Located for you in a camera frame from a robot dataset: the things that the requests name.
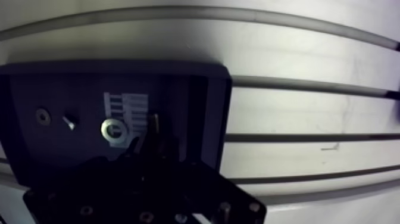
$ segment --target bolt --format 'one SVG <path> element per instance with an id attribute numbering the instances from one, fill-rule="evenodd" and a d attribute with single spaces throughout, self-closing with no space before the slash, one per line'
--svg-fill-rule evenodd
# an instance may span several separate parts
<path id="1" fill-rule="evenodd" d="M 186 221 L 188 221 L 188 217 L 185 216 L 184 214 L 176 214 L 175 221 L 179 224 L 184 224 L 186 223 Z"/>

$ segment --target screw hole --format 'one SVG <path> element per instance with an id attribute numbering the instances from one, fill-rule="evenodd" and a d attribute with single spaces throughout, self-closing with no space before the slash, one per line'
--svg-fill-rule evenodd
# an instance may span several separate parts
<path id="1" fill-rule="evenodd" d="M 91 206 L 83 206 L 80 208 L 80 214 L 82 216 L 90 216 L 93 214 L 93 208 Z"/>

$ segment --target metal pin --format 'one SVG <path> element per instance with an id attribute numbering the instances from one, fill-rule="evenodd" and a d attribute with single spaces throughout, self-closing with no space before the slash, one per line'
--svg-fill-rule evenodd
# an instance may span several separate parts
<path id="1" fill-rule="evenodd" d="M 68 127 L 70 127 L 71 130 L 74 130 L 76 127 L 76 124 L 73 123 L 70 119 L 68 119 L 66 116 L 63 116 L 62 119 L 66 122 Z"/>
<path id="2" fill-rule="evenodd" d="M 224 223 L 227 224 L 229 220 L 230 204 L 228 202 L 222 202 L 220 204 L 220 211 L 223 214 Z"/>

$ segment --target white slatwall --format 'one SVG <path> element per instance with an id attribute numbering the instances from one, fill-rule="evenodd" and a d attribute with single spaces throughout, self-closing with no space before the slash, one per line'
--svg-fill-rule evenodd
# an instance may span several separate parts
<path id="1" fill-rule="evenodd" d="M 4 0 L 0 2 L 0 29 L 84 11 L 183 4 L 303 15 L 400 40 L 400 2 L 390 0 Z M 0 64 L 82 58 L 206 61 L 224 64 L 232 75 L 316 80 L 393 91 L 400 87 L 398 52 L 337 36 L 263 24 L 133 21 L 54 30 L 0 42 Z M 397 104 L 385 99 L 235 88 L 228 132 L 399 133 L 397 114 Z M 321 150 L 335 147 L 335 143 L 226 144 L 221 172 L 238 178 L 389 166 L 400 164 L 399 144 L 346 142 L 336 150 Z M 373 180 L 382 181 L 373 175 L 368 183 Z"/>
<path id="2" fill-rule="evenodd" d="M 234 88 L 227 133 L 400 133 L 394 100 Z"/>

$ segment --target horizontal slat groove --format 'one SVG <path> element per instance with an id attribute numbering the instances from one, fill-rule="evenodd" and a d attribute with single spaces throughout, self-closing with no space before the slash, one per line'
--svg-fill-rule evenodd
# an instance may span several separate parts
<path id="1" fill-rule="evenodd" d="M 286 89 L 400 100 L 400 92 L 397 91 L 338 83 L 256 76 L 232 76 L 232 81 L 233 87 L 240 88 Z"/>
<path id="2" fill-rule="evenodd" d="M 236 184 L 260 184 L 260 183 L 288 183 L 303 181 L 319 181 L 326 179 L 348 178 L 351 176 L 368 175 L 373 173 L 382 173 L 392 170 L 399 170 L 400 165 L 380 167 L 375 169 L 355 170 L 340 173 L 325 173 L 319 175 L 303 175 L 303 176 L 282 176 L 273 178 L 230 178 L 229 180 Z"/>
<path id="3" fill-rule="evenodd" d="M 400 133 L 377 133 L 377 134 L 232 134 L 225 135 L 225 142 L 355 142 L 355 141 L 390 141 L 399 140 Z"/>
<path id="4" fill-rule="evenodd" d="M 0 41 L 68 27 L 117 21 L 155 19 L 226 20 L 287 26 L 342 36 L 396 50 L 398 42 L 374 33 L 313 18 L 270 11 L 224 7 L 135 7 L 93 11 L 25 24 L 0 32 Z"/>

